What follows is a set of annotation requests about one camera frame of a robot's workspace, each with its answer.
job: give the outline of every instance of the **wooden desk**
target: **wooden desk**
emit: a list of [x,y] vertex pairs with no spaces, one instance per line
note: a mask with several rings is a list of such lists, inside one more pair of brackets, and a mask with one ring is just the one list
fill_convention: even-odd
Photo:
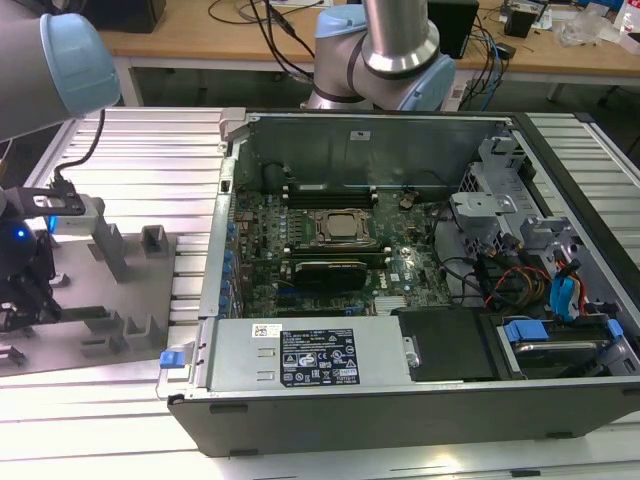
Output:
[[[480,1],[481,18],[500,3],[500,0]],[[213,20],[207,14],[210,3],[211,0],[167,0],[164,18],[152,34],[101,33],[115,57],[127,105],[141,104],[133,67],[279,70],[257,25],[227,25]],[[334,3],[342,4],[344,0]],[[312,8],[288,17],[298,35],[310,46],[314,44],[316,18],[321,11]],[[214,13],[238,20],[231,0],[223,0]],[[552,32],[543,31],[538,35],[532,31],[527,38],[519,39],[501,36],[502,24],[489,18],[484,19],[483,24],[497,41],[517,48],[505,76],[507,80],[640,85],[640,56],[631,55],[618,45],[603,42],[599,46],[561,47],[555,43]],[[313,59],[300,45],[279,28],[274,29],[274,35],[284,55],[307,70],[313,69]],[[449,109],[456,108],[460,88],[479,74],[484,62],[484,48],[472,40],[464,58],[457,61],[453,103],[449,102]]]

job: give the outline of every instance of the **blue cable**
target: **blue cable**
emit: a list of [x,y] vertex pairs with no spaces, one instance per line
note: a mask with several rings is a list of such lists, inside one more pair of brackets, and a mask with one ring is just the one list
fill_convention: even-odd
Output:
[[[494,70],[495,70],[495,66],[496,63],[500,61],[500,57],[498,56],[498,47],[496,46],[496,43],[489,37],[486,36],[480,36],[480,35],[471,35],[474,38],[477,38],[479,40],[483,40],[485,42],[487,42],[487,44],[489,44],[491,46],[491,48],[493,48],[493,54],[494,54]],[[498,86],[498,80],[500,78],[500,74],[498,73],[498,75],[493,79],[493,81],[491,82],[491,85],[489,86],[489,92],[487,93],[486,98],[484,99],[484,103],[482,104],[482,107],[480,107],[480,111],[484,112],[487,107],[489,106],[489,102],[491,102],[491,99],[493,98],[493,94],[496,91],[496,88]]]

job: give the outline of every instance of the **cpu socket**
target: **cpu socket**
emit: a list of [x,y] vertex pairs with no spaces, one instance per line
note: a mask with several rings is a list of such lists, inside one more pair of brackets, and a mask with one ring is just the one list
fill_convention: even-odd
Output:
[[370,240],[367,214],[362,210],[326,210],[315,212],[318,245],[359,243]]

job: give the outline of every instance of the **blue latch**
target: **blue latch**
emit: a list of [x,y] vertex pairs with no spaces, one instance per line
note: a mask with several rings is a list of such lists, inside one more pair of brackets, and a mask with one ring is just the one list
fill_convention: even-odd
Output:
[[513,320],[504,327],[509,342],[548,340],[549,334],[541,320]]
[[609,319],[607,321],[607,326],[609,327],[609,331],[611,332],[611,335],[613,335],[614,339],[618,340],[619,338],[624,337],[624,332],[622,331],[622,327],[620,326],[617,320],[613,318]]
[[160,354],[160,368],[184,368],[184,352],[165,350]]

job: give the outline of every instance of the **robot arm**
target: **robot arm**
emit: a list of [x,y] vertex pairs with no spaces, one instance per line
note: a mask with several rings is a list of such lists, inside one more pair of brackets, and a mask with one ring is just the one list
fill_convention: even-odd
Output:
[[120,85],[80,15],[38,17],[0,0],[0,142],[115,104]]
[[321,13],[307,107],[435,110],[455,64],[440,53],[427,8],[427,0],[364,0]]
[[[115,104],[120,85],[100,36],[79,15],[43,15],[0,0],[0,142]],[[42,205],[37,197],[49,201]],[[53,323],[61,308],[51,237],[26,219],[82,215],[73,184],[57,175],[50,188],[0,188],[0,331]]]

